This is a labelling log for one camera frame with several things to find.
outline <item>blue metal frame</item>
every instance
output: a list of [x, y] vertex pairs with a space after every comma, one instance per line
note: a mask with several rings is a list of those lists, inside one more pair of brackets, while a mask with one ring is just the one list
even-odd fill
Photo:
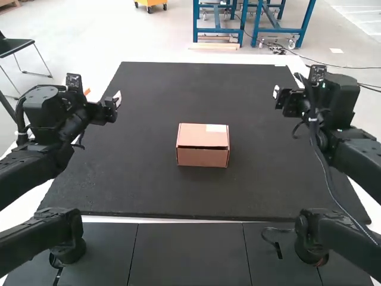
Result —
[[[197, 19], [199, 19], [200, 8], [213, 8], [214, 9], [214, 21], [216, 23], [215, 28], [197, 28]], [[219, 4], [200, 4], [199, 0], [193, 0], [193, 42], [197, 43], [198, 33], [227, 33], [227, 34], [238, 34], [238, 43], [242, 46], [243, 33], [245, 30], [248, 0], [243, 0], [243, 10], [241, 17], [241, 25], [239, 29], [225, 29], [221, 28], [219, 8], [230, 8], [232, 14], [230, 19], [233, 20], [235, 16], [235, 11], [237, 7], [237, 0], [233, 0], [233, 4], [230, 4], [230, 0], [227, 0], [226, 5]]]
[[[310, 18], [312, 15], [312, 11], [314, 9], [316, 0], [310, 0], [307, 11], [305, 13], [302, 27], [300, 29], [294, 29], [294, 28], [282, 28], [277, 20], [281, 20], [283, 16], [283, 12], [285, 10], [286, 0], [282, 0], [281, 4], [271, 4], [270, 0], [266, 0], [266, 3], [264, 3], [264, 0], [258, 0], [258, 3], [250, 3], [248, 4], [249, 7], [256, 7], [257, 12], [255, 13], [255, 20], [254, 20], [254, 31], [252, 34], [252, 40], [251, 40], [251, 46], [255, 47], [257, 45], [258, 41], [258, 34], [260, 32], [266, 32], [266, 33], [296, 33], [299, 34], [299, 39], [296, 42], [296, 47], [300, 48], [303, 43], [303, 39], [305, 36], [305, 32], [307, 31], [308, 23], [310, 22]], [[269, 8], [279, 8], [279, 13], [277, 19], [273, 16], [273, 13], [270, 11]], [[261, 12], [262, 10], [265, 12], [267, 18], [269, 19], [271, 25], [273, 28], [260, 28], [260, 18], [261, 18]]]

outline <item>orange cart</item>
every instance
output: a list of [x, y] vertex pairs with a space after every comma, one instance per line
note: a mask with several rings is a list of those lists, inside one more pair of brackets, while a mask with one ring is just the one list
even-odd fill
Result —
[[167, 10], [167, 0], [134, 0], [135, 7], [139, 8], [139, 4], [142, 4], [147, 7], [148, 14], [152, 14], [152, 6], [163, 5], [164, 11]]

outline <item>black chair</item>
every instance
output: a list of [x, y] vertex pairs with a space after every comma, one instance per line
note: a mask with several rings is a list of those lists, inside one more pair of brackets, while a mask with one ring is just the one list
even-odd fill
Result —
[[[18, 52], [18, 51], [21, 51], [22, 49], [25, 49], [26, 47], [30, 46], [30, 45], [33, 45], [35, 46], [38, 54], [40, 55], [40, 58], [41, 60], [43, 61], [43, 64], [45, 65], [46, 69], [48, 70], [49, 72], [49, 75], [46, 75], [46, 74], [40, 74], [40, 73], [32, 73], [32, 72], [27, 72], [25, 70], [22, 70], [20, 65], [18, 64], [18, 61], [17, 61], [17, 58], [16, 58], [16, 55], [15, 53]], [[17, 63], [17, 66], [18, 66], [18, 69], [22, 72], [22, 73], [27, 73], [27, 74], [34, 74], [34, 75], [37, 75], [37, 76], [46, 76], [46, 77], [50, 77], [50, 78], [53, 78], [53, 75], [52, 73], [50, 72], [48, 66], [46, 65], [45, 61], [43, 60], [39, 50], [37, 49], [36, 45], [35, 45], [35, 40], [27, 40], [27, 39], [7, 39], [0, 31], [0, 58], [5, 58], [9, 55], [13, 55], [14, 56], [14, 59], [16, 60], [16, 63]], [[14, 85], [14, 83], [12, 82], [12, 80], [10, 79], [10, 77], [7, 75], [7, 73], [5, 72], [5, 70], [2, 68], [2, 66], [0, 65], [0, 69], [2, 69], [2, 71], [5, 73], [5, 75], [7, 76], [8, 80], [12, 83], [12, 86], [15, 88], [15, 90], [18, 92], [19, 95], [21, 95], [20, 91], [18, 91], [18, 89], [16, 88], [16, 86]]]

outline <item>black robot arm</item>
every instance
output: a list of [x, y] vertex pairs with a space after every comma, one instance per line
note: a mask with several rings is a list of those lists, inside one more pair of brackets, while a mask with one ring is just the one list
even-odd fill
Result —
[[[285, 117], [300, 118], [310, 129], [310, 141], [324, 168], [330, 192], [334, 186], [328, 166], [351, 177], [381, 204], [381, 144], [374, 136], [351, 126], [360, 93], [357, 81], [330, 74], [325, 66], [312, 66], [308, 79], [298, 73], [295, 77], [305, 89], [276, 86], [276, 109], [282, 109]], [[334, 250], [381, 281], [380, 236], [340, 208], [345, 214], [325, 209], [300, 212], [295, 224], [296, 253], [305, 263], [323, 266], [329, 250]]]
[[381, 204], [381, 144], [363, 130], [351, 130], [365, 138], [346, 139], [336, 148], [331, 166], [348, 175]]
[[0, 233], [0, 277], [50, 249], [50, 262], [60, 267], [86, 252], [82, 218], [77, 209], [43, 209], [27, 222]]
[[[120, 92], [102, 103], [92, 103], [83, 94], [80, 75], [68, 74], [67, 84], [35, 86], [19, 99], [15, 111], [18, 147], [0, 161], [0, 211], [63, 172], [74, 153], [72, 141], [80, 136], [80, 143], [89, 124], [116, 121]], [[28, 138], [28, 129], [34, 138]]]
[[377, 239], [374, 243], [347, 216], [325, 209], [301, 210], [295, 232], [295, 251], [303, 262], [321, 267], [328, 262], [329, 250], [332, 249], [381, 281], [379, 234], [371, 232]]
[[[18, 101], [17, 145], [0, 161], [0, 211], [32, 188], [62, 173], [89, 124], [115, 122], [121, 103], [118, 92], [104, 102], [88, 102], [79, 74], [68, 74], [66, 86], [35, 86]], [[30, 124], [26, 126], [24, 114]], [[34, 138], [29, 138], [31, 129]], [[79, 136], [79, 144], [72, 141]], [[85, 253], [80, 212], [45, 209], [0, 233], [0, 277], [50, 249], [51, 264], [76, 262]]]

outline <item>metal stand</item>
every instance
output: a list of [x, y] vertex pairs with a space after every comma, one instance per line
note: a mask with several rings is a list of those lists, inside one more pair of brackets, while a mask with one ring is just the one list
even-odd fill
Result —
[[[44, 77], [48, 77], [48, 78], [51, 78], [51, 79], [52, 79], [52, 78], [53, 78], [53, 75], [52, 75], [50, 69], [48, 68], [48, 66], [46, 65], [45, 60], [42, 58], [42, 56], [41, 56], [41, 54], [40, 54], [40, 51], [37, 49], [37, 46], [36, 46], [35, 44], [33, 44], [33, 46], [35, 46], [36, 51], [37, 51], [37, 53], [39, 54], [39, 56], [40, 56], [40, 58], [41, 58], [43, 64], [45, 65], [46, 69], [48, 70], [49, 74], [32, 73], [32, 72], [30, 72], [30, 71], [22, 70], [21, 67], [20, 67], [20, 65], [19, 65], [19, 63], [18, 63], [18, 61], [17, 61], [16, 55], [13, 54], [14, 59], [16, 60], [18, 69], [19, 69], [22, 73], [25, 73], [25, 74], [32, 74], [32, 75], [34, 75], [34, 76], [44, 76]], [[21, 96], [21, 92], [17, 89], [17, 87], [15, 86], [15, 84], [13, 83], [13, 81], [12, 81], [12, 80], [10, 79], [10, 77], [7, 75], [7, 73], [5, 72], [5, 70], [2, 68], [2, 66], [0, 66], [0, 69], [1, 69], [1, 70], [3, 71], [3, 73], [6, 75], [6, 77], [8, 78], [8, 80], [11, 82], [13, 88], [17, 91], [17, 93], [19, 94], [19, 96]], [[18, 100], [18, 99], [19, 99], [19, 97], [14, 97], [14, 96], [12, 96], [12, 95], [6, 95], [6, 97], [11, 97], [11, 98], [14, 98], [15, 100]]]
[[5, 110], [9, 113], [9, 115], [12, 117], [13, 121], [17, 124], [16, 120], [16, 113], [11, 107], [11, 104], [8, 102], [8, 100], [5, 98], [4, 94], [0, 91], [0, 102], [4, 106]]
[[[246, 23], [246, 14], [248, 8], [248, 0], [243, 0], [243, 11], [241, 25], [239, 29], [226, 29], [221, 28], [219, 8], [230, 9], [230, 19], [234, 20], [235, 11], [237, 7], [237, 0], [233, 0], [230, 4], [230, 0], [226, 2], [226, 5], [221, 4], [200, 4], [199, 0], [193, 0], [193, 42], [197, 43], [198, 33], [226, 33], [226, 34], [238, 34], [238, 43], [242, 46], [243, 33]], [[197, 28], [197, 19], [199, 19], [200, 8], [213, 8], [214, 21], [216, 23], [215, 28]]]
[[[297, 34], [299, 36], [299, 39], [296, 42], [295, 47], [300, 48], [303, 43], [303, 39], [305, 36], [305, 32], [307, 31], [308, 23], [310, 21], [312, 11], [314, 9], [316, 0], [310, 0], [308, 4], [307, 11], [304, 16], [304, 20], [302, 23], [302, 27], [300, 29], [298, 28], [282, 28], [278, 20], [282, 19], [283, 12], [285, 9], [286, 5], [286, 0], [282, 0], [281, 4], [271, 4], [270, 0], [266, 0], [266, 3], [264, 3], [264, 0], [258, 0], [258, 3], [250, 3], [248, 4], [249, 7], [256, 7], [257, 12], [255, 14], [255, 20], [254, 20], [254, 31], [252, 34], [252, 41], [251, 41], [251, 46], [255, 47], [257, 45], [258, 41], [258, 34], [260, 32], [263, 33], [290, 33], [290, 34]], [[270, 8], [278, 8], [279, 13], [277, 18], [275, 18], [274, 13], [270, 10]], [[262, 15], [262, 10], [266, 14], [267, 18], [269, 19], [271, 25], [273, 28], [260, 28], [260, 18]]]

